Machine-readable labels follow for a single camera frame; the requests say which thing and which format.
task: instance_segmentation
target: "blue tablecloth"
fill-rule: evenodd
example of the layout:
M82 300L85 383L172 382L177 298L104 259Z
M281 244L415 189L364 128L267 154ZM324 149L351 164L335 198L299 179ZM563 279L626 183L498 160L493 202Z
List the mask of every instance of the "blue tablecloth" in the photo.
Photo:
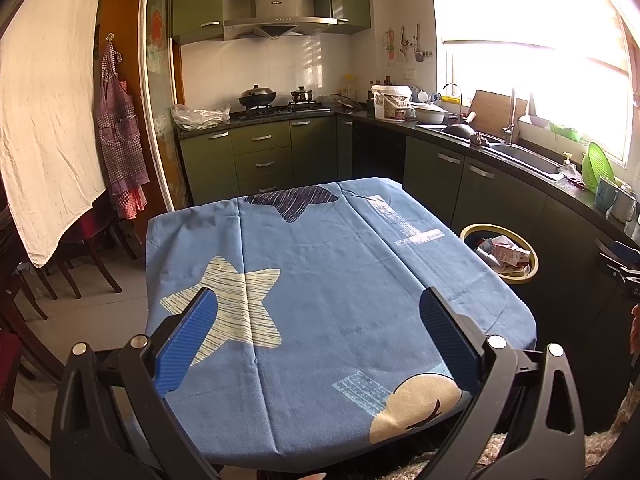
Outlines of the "blue tablecloth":
M301 472L462 409L418 315L460 314L532 348L527 307L399 184L368 178L193 207L149 224L147 333L201 286L218 318L166 399L213 463Z

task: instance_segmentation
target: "trash can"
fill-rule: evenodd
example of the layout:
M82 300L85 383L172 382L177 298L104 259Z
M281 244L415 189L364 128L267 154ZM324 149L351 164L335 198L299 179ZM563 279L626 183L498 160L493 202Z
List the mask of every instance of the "trash can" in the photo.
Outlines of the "trash can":
M502 280L507 285L521 285L523 283L527 283L533 279L533 277L538 272L538 255L531 244L529 244L524 238L520 235L517 235L513 231L509 231L504 227L500 227L498 225L492 224L472 224L464 229L460 233L460 239L472 250L475 250L478 246L480 240L484 238L495 238L500 235L505 235L509 237L513 242L520 247L521 249L531 251L531 256L529 260L529 265L531 270L526 276L503 276L501 274L496 274L502 278Z

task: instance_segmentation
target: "stainless steel range hood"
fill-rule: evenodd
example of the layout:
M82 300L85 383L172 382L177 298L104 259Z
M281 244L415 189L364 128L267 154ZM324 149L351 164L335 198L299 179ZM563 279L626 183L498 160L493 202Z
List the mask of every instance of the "stainless steel range hood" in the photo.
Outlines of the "stainless steel range hood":
M255 18L226 20L224 40L263 37L277 38L283 34L313 36L337 25L335 18L300 16L298 0L255 0Z

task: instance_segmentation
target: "blue mug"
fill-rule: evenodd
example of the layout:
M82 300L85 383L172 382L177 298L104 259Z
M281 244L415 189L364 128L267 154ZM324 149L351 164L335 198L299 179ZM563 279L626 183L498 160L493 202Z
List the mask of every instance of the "blue mug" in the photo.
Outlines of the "blue mug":
M598 189L596 190L596 207L601 211L609 209L615 199L619 187L608 178L601 176L598 181Z

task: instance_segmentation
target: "cabinet handle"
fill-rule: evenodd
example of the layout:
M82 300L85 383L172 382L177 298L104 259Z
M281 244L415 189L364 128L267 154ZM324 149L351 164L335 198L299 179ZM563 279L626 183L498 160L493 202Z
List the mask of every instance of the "cabinet handle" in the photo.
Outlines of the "cabinet handle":
M469 169L474 173L477 173L480 176L484 176L486 178L493 178L495 175L493 173L489 173L488 171L483 171L480 168L476 168L475 166L469 165Z
M452 156L447 156L444 153L438 153L438 158L441 158L442 160L446 160L451 164L460 164L460 162L462 162L459 158L453 158Z

